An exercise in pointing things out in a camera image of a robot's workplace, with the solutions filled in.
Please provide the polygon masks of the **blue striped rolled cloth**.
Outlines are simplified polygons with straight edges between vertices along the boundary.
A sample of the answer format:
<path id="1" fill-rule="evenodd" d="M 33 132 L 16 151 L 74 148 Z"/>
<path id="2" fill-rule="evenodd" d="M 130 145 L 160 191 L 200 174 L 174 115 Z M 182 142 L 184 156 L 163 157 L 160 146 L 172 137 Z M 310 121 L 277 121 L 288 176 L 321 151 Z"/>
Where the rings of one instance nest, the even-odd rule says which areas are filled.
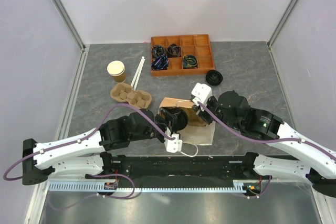
<path id="1" fill-rule="evenodd" d="M 151 64 L 151 69 L 153 71 L 167 70 L 169 67 L 169 59 L 167 55 L 160 55 L 155 58 Z"/>

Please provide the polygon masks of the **white wrapped straw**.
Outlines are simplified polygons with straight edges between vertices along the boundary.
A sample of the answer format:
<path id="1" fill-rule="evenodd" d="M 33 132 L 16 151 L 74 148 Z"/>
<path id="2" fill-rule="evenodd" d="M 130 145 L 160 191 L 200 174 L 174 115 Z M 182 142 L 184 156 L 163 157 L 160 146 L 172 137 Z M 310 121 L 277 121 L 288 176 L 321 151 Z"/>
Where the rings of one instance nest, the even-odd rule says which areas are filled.
<path id="1" fill-rule="evenodd" d="M 135 90 L 136 87 L 137 87 L 137 84 L 138 84 L 138 81 L 139 81 L 139 77 L 140 77 L 140 74 L 141 74 L 141 71 L 142 71 L 142 67 L 143 67 L 143 64 L 145 62 L 145 57 L 142 56 L 141 60 L 140 60 L 140 63 L 137 67 L 137 70 L 135 72 L 135 75 L 133 77 L 133 80 L 131 82 L 131 87 Z"/>
<path id="2" fill-rule="evenodd" d="M 141 72 L 142 72 L 142 67 L 140 67 L 135 75 L 135 81 L 134 81 L 134 84 L 133 84 L 133 89 L 136 90 L 137 86 L 138 86 L 138 82 L 139 82 L 139 79 L 140 79 L 140 75 L 141 75 Z"/>

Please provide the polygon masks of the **pulp cardboard cup carrier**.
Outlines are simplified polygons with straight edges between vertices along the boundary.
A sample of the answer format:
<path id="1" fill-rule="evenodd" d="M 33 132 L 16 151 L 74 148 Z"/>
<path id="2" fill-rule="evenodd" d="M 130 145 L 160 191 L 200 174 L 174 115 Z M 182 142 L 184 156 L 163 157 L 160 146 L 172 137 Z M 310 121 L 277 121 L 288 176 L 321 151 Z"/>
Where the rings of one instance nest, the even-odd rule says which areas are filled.
<path id="1" fill-rule="evenodd" d="M 195 127 L 205 127 L 207 125 L 207 123 L 196 114 L 194 109 L 186 108 L 185 111 L 188 117 L 188 125 Z"/>

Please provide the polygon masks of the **left white wrapped straw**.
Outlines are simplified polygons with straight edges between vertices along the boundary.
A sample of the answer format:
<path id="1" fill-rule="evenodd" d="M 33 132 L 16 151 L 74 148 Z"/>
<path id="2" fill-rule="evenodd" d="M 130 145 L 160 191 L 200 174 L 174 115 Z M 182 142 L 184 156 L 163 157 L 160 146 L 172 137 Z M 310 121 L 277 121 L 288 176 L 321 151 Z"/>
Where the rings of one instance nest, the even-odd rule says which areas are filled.
<path id="1" fill-rule="evenodd" d="M 141 60 L 140 60 L 140 63 L 137 67 L 137 70 L 135 72 L 135 75 L 133 77 L 133 80 L 131 82 L 131 87 L 135 90 L 136 87 L 137 87 L 137 84 L 138 84 L 138 81 L 139 81 L 139 77 L 140 77 L 140 74 L 141 74 L 141 71 L 142 71 L 142 67 L 143 67 L 143 64 L 145 62 L 145 57 L 142 56 Z"/>

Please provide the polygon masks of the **stack of black lids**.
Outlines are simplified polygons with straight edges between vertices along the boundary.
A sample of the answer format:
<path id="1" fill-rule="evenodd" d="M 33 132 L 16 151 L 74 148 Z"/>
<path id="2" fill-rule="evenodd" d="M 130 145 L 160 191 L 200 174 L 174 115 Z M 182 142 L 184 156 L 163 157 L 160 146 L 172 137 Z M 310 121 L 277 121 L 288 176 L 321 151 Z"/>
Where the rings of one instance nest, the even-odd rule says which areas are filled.
<path id="1" fill-rule="evenodd" d="M 205 75 L 206 82 L 211 86 L 218 86 L 223 81 L 222 74 L 217 70 L 210 70 Z"/>

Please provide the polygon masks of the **brown paper bag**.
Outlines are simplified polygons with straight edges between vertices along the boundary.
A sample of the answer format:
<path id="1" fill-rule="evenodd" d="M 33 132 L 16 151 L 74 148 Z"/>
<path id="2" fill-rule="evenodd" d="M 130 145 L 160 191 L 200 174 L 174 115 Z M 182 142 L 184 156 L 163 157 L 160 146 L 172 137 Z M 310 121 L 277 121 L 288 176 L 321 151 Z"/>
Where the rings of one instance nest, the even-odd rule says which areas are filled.
<path id="1" fill-rule="evenodd" d="M 193 103 L 189 100 L 182 100 L 176 98 L 164 98 L 159 106 L 160 108 L 180 108 L 185 111 L 186 108 L 193 108 Z M 176 133 L 180 134 L 183 141 L 182 150 L 177 153 L 181 153 L 187 157 L 195 157 L 198 154 L 199 146 L 211 146 L 213 143 L 213 137 L 215 133 L 215 122 L 205 127 L 195 127 L 187 125 L 181 131 Z M 169 129 L 166 130 L 166 135 L 172 137 Z"/>

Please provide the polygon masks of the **aluminium frame post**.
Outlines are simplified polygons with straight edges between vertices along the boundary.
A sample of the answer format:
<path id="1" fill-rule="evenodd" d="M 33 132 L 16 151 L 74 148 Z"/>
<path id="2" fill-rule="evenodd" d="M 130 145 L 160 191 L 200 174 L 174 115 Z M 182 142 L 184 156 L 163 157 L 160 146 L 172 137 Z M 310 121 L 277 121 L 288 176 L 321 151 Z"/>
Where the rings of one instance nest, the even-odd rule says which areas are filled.
<path id="1" fill-rule="evenodd" d="M 61 0 L 52 0 L 54 3 L 57 11 L 61 15 L 61 18 L 63 19 L 64 23 L 66 24 L 67 28 L 69 29 L 70 33 L 72 34 L 76 44 L 79 46 L 81 50 L 84 50 L 86 48 L 85 43 L 83 42 L 82 38 L 80 37 L 74 23 L 72 22 L 64 4 Z"/>
<path id="2" fill-rule="evenodd" d="M 268 42 L 267 46 L 268 49 L 271 50 L 274 43 L 276 42 L 278 36 L 280 35 L 281 31 L 283 30 L 285 24 L 287 23 L 288 19 L 290 18 L 292 12 L 294 11 L 295 7 L 297 6 L 299 0 L 290 0 L 287 7 L 285 8 L 284 13 L 282 14 L 279 22 L 277 23 L 274 31 L 272 32 Z"/>

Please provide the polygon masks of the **black rolled cloth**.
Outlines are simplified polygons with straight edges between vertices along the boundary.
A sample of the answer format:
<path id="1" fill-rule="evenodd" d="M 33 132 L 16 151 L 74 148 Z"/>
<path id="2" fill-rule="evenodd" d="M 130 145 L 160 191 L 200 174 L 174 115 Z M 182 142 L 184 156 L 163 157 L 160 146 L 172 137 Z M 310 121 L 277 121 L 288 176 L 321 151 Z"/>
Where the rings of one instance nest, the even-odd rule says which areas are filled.
<path id="1" fill-rule="evenodd" d="M 167 56 L 169 58 L 175 58 L 181 56 L 181 48 L 175 43 L 172 43 L 167 48 Z"/>

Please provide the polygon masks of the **aluminium frame post left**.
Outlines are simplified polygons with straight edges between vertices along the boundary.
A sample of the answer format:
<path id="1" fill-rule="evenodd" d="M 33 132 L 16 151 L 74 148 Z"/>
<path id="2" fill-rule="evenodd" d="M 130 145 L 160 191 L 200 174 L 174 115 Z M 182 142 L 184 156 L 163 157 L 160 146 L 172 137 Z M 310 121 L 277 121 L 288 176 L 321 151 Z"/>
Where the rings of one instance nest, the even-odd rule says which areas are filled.
<path id="1" fill-rule="evenodd" d="M 86 48 L 85 43 L 83 42 L 82 38 L 80 37 L 74 23 L 72 22 L 64 4 L 61 0 L 52 0 L 54 3 L 57 11 L 61 15 L 61 18 L 63 19 L 64 23 L 66 24 L 67 28 L 69 29 L 70 33 L 72 34 L 76 44 L 79 46 L 81 50 L 84 50 Z"/>

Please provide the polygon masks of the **black plastic cup lid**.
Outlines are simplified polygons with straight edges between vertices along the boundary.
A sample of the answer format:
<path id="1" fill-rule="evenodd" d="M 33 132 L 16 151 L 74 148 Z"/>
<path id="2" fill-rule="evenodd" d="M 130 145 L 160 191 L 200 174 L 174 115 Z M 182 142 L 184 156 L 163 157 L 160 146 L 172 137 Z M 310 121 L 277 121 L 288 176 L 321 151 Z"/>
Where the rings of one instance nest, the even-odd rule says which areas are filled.
<path id="1" fill-rule="evenodd" d="M 173 108 L 171 112 L 176 117 L 176 122 L 173 123 L 173 131 L 181 131 L 188 125 L 188 115 L 180 108 Z"/>

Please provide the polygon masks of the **dark patterned rolled cloth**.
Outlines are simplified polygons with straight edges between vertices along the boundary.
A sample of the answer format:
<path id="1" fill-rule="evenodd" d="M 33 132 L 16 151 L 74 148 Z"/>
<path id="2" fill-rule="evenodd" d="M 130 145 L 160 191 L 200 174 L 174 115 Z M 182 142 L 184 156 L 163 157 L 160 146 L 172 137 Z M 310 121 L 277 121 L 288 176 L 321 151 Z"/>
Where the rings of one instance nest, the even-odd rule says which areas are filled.
<path id="1" fill-rule="evenodd" d="M 164 56 L 166 54 L 165 48 L 161 45 L 154 45 L 152 48 L 152 55 L 154 58 Z"/>

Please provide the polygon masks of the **aluminium frame post right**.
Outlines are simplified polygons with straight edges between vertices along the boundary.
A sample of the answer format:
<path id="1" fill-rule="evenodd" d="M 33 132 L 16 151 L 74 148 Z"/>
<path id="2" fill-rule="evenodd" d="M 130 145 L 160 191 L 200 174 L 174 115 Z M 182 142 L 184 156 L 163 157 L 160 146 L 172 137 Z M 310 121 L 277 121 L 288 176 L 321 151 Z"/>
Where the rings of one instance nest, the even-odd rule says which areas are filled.
<path id="1" fill-rule="evenodd" d="M 284 13 L 282 14 L 279 22 L 277 23 L 274 31 L 272 32 L 268 42 L 267 46 L 268 49 L 271 50 L 274 43 L 276 42 L 278 36 L 280 35 L 281 31 L 283 30 L 285 24 L 287 23 L 288 19 L 290 18 L 292 12 L 294 11 L 295 7 L 297 6 L 299 0 L 290 0 L 287 7 L 285 8 Z"/>

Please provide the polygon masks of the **orange wooden compartment tray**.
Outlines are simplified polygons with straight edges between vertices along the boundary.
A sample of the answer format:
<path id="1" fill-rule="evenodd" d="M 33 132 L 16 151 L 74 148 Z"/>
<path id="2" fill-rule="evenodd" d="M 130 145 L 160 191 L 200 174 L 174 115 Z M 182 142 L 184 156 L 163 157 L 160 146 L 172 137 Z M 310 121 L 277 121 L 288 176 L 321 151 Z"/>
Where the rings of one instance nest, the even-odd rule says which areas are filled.
<path id="1" fill-rule="evenodd" d="M 181 56 L 169 58 L 169 67 L 167 70 L 153 71 L 153 77 L 162 76 L 182 76 L 192 74 L 206 74 L 210 70 L 215 69 L 215 62 L 211 41 L 208 34 L 196 35 L 175 35 L 175 36 L 156 36 L 151 38 L 151 64 L 155 60 L 152 55 L 152 48 L 154 45 L 161 45 L 165 48 L 167 55 L 167 48 L 170 44 L 175 43 L 181 48 Z M 184 55 L 194 55 L 197 58 L 198 67 L 184 69 L 182 59 Z"/>

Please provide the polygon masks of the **right white wrapped straw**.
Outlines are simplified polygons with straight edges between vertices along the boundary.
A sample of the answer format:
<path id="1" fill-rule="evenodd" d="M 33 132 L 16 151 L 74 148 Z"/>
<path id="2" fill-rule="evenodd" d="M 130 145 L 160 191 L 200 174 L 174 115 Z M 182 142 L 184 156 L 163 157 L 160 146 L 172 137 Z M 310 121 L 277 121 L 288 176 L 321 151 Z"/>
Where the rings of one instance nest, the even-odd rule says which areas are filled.
<path id="1" fill-rule="evenodd" d="M 136 90 L 137 86 L 138 86 L 138 82 L 139 82 L 139 79 L 140 79 L 140 75 L 141 75 L 141 72 L 142 72 L 142 67 L 140 67 L 135 75 L 135 81 L 134 81 L 134 84 L 133 84 L 133 89 Z"/>

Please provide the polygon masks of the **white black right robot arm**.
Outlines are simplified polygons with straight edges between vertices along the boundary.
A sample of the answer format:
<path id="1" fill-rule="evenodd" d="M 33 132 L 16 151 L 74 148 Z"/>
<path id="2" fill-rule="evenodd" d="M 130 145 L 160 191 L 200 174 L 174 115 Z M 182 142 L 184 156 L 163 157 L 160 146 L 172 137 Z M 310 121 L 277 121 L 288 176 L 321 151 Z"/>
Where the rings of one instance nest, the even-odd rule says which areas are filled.
<path id="1" fill-rule="evenodd" d="M 206 123 L 216 121 L 243 140 L 266 144 L 294 157 L 287 160 L 246 154 L 240 166 L 245 178 L 260 175 L 297 179 L 321 194 L 335 197 L 335 151 L 300 134 L 271 112 L 252 108 L 247 99 L 235 91 L 215 98 L 209 86 L 201 85 L 192 90 L 191 101 L 197 115 Z"/>

